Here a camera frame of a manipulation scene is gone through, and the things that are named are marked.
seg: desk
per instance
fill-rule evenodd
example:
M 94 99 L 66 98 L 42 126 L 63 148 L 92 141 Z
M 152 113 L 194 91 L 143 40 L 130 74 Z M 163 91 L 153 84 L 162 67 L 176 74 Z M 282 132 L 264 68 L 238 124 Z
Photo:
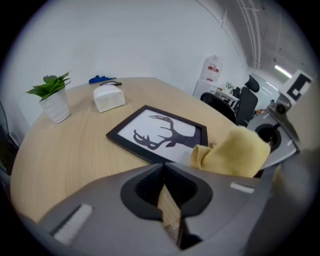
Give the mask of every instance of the desk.
M 221 91 L 221 90 L 216 90 L 214 93 L 215 93 L 215 94 L 219 94 L 219 98 L 221 98 L 221 96 L 223 96 L 223 97 L 229 99 L 228 104 L 229 104 L 232 108 L 235 107 L 237 101 L 239 100 L 237 97 L 233 96 L 232 94 L 226 93 L 226 92 Z
M 207 127 L 208 141 L 220 142 L 235 127 L 204 102 L 155 78 L 122 78 L 125 105 L 99 113 L 93 90 L 84 84 L 67 90 L 70 116 L 59 124 L 42 113 L 24 138 L 11 176 L 11 200 L 16 210 L 39 222 L 54 205 L 88 183 L 147 162 L 106 138 L 112 128 L 149 105 Z M 159 205 L 166 212 L 164 223 L 179 218 L 179 209 L 168 190 Z

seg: black chair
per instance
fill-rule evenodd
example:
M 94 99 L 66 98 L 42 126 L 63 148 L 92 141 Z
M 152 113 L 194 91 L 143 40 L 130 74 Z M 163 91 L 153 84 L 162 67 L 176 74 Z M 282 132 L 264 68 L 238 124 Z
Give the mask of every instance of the black chair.
M 234 124 L 236 123 L 237 118 L 233 108 L 222 99 L 218 98 L 212 93 L 205 92 L 201 95 L 200 100 L 214 108 L 216 111 L 220 112 Z
M 258 98 L 250 90 L 257 93 L 260 90 L 259 83 L 249 75 L 249 81 L 245 83 L 241 90 L 240 99 L 236 109 L 236 125 L 247 126 L 253 118 L 255 108 L 258 103 Z
M 9 134 L 7 117 L 0 102 L 0 185 L 10 196 L 10 178 L 18 147 Z
M 255 107 L 258 103 L 258 98 L 250 89 L 244 87 L 240 94 L 239 106 L 236 113 L 236 125 L 247 126 L 253 118 Z
M 241 92 L 240 88 L 237 87 L 237 88 L 235 88 L 235 89 L 233 90 L 232 95 L 233 95 L 234 97 L 236 97 L 236 98 L 239 99 L 239 97 L 240 97 L 240 92 Z

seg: tissue box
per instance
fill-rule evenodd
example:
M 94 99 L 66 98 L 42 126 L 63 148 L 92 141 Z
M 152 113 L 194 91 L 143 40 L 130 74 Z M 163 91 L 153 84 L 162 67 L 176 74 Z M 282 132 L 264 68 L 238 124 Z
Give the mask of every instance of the tissue box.
M 100 113 L 126 103 L 124 92 L 114 85 L 102 85 L 94 89 L 93 97 Z

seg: deer silhouette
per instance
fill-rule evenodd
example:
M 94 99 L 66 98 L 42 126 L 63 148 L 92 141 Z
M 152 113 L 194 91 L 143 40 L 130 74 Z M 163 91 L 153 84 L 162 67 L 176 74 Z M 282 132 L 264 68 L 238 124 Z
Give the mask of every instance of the deer silhouette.
M 144 145 L 144 146 L 147 146 L 151 150 L 156 150 L 165 142 L 170 142 L 168 145 L 165 146 L 166 148 L 174 147 L 177 143 L 185 145 L 189 148 L 194 148 L 197 144 L 199 144 L 199 138 L 200 138 L 200 130 L 199 129 L 197 129 L 197 128 L 195 129 L 193 136 L 184 136 L 184 135 L 178 133 L 174 129 L 174 122 L 169 117 L 165 117 L 162 115 L 150 115 L 149 118 L 158 119 L 158 120 L 162 120 L 162 121 L 169 123 L 170 128 L 166 128 L 166 127 L 160 127 L 160 128 L 167 129 L 167 130 L 171 131 L 172 136 L 171 137 L 163 137 L 161 135 L 158 135 L 159 137 L 163 138 L 163 140 L 160 141 L 159 143 L 155 143 L 153 141 L 150 141 L 150 138 L 148 135 L 145 138 L 145 136 L 139 135 L 137 133 L 137 130 L 134 130 L 133 139 L 137 143 Z

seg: yellow cloth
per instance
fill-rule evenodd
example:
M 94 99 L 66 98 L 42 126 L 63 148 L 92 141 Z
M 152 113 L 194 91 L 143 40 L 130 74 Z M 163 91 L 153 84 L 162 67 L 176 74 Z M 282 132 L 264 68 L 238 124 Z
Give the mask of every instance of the yellow cloth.
M 230 131 L 214 148 L 196 145 L 191 166 L 200 170 L 252 178 L 265 163 L 270 146 L 243 126 Z

